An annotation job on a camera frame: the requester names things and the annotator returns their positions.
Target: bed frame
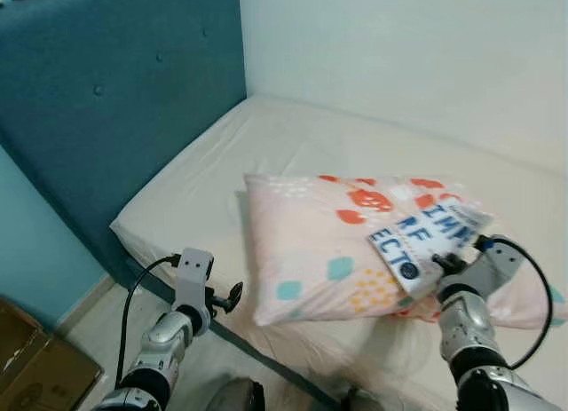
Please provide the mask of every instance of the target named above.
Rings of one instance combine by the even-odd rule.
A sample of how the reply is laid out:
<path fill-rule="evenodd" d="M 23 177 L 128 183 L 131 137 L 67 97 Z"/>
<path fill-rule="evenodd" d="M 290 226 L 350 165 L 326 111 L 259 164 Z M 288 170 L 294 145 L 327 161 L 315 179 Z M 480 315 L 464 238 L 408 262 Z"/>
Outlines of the bed frame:
<path fill-rule="evenodd" d="M 245 98 L 239 0 L 18 0 L 0 9 L 0 143 L 102 266 L 108 225 Z M 157 279 L 145 285 L 165 299 Z"/>

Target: mattress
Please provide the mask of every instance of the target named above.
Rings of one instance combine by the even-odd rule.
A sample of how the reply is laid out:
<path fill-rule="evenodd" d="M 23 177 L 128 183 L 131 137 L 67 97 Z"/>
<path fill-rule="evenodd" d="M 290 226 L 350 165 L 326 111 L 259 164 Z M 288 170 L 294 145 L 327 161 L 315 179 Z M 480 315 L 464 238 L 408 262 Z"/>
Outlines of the mattress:
<path fill-rule="evenodd" d="M 385 386 L 453 409 L 454 380 L 439 356 L 438 326 L 393 317 L 302 321 L 257 327 L 256 267 L 243 182 L 245 173 L 334 174 L 376 177 L 447 174 L 459 179 L 499 216 L 566 293 L 564 277 L 564 178 L 446 138 L 355 115 L 267 97 L 252 97 L 218 120 L 174 158 L 111 224 L 141 264 L 185 247 L 215 256 L 210 284 L 219 295 L 245 281 L 224 325 L 260 352 L 305 375 L 349 378 L 364 387 Z M 175 270 L 159 276 L 175 285 Z M 566 327 L 556 328 L 521 376 L 549 400 L 568 401 Z M 498 329 L 509 361 L 520 357 L 537 333 Z"/>

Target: pillow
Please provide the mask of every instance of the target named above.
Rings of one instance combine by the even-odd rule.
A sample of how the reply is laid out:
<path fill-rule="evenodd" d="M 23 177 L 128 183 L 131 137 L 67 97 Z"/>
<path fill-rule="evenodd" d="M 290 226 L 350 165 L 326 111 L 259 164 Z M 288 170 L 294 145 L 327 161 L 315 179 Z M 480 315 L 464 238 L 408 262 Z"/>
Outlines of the pillow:
<path fill-rule="evenodd" d="M 436 299 L 429 296 L 415 302 L 398 285 L 367 236 L 450 196 L 483 210 L 463 185 L 442 177 L 247 175 L 245 181 L 259 269 L 255 322 L 261 326 L 389 313 L 435 320 L 439 315 Z M 521 287 L 535 285 L 536 275 L 526 278 L 527 274 L 531 275 L 528 269 L 521 269 L 494 293 L 497 300 L 490 297 L 495 323 L 527 328 L 538 327 L 544 320 L 544 298 L 542 309 L 528 324 L 518 315 L 525 308 L 518 300 L 513 308 L 503 310 L 507 298 L 502 290 L 510 294 L 511 285 L 519 289 L 517 278 L 522 278 Z M 534 310 L 534 300 L 526 294 L 516 297 L 530 301 Z"/>

